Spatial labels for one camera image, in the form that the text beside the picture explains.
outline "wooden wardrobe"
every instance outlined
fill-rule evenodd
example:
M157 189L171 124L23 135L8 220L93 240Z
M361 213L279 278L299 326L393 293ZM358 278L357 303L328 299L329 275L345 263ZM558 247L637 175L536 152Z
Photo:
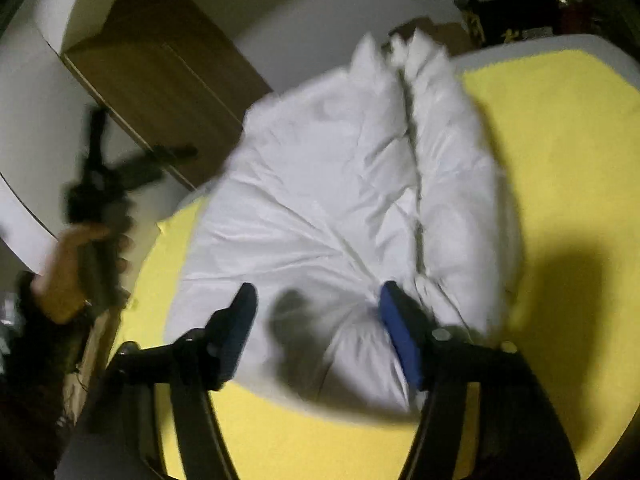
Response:
M194 144L197 160L174 168L190 187L222 168L244 112L271 91L191 0L116 0L62 59L140 144Z

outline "white bedding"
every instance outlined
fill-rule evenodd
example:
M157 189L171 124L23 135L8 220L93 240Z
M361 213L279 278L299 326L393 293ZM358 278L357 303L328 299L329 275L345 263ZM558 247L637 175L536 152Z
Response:
M415 120L407 134L399 68ZM303 410L412 415L378 319L396 280L477 342L504 319L517 228L502 171L444 51L417 36L385 60L365 37L351 65L257 102L194 230L165 329L170 342L229 305L258 314L236 381Z

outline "yellow fitted sheet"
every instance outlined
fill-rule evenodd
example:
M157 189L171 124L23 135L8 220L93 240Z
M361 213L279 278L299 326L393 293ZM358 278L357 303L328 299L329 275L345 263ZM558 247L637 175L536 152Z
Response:
M463 75L520 207L525 264L508 338L559 413L586 478L640 400L640 93L581 51ZM200 202L161 224L116 345L161 343ZM183 478L168 407L168 473ZM228 384L212 396L242 480L397 478L415 427L289 412Z

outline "yellow object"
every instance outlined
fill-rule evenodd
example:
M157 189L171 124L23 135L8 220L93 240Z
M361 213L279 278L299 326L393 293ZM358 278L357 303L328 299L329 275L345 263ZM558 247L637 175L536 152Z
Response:
M640 399L640 92L580 51L463 76L519 202L525 245L508 339L553 402L583 478ZM161 224L116 344L161 343L200 203ZM212 396L242 480L391 480L414 426L355 426L284 410L228 384ZM183 478L166 390L169 475Z

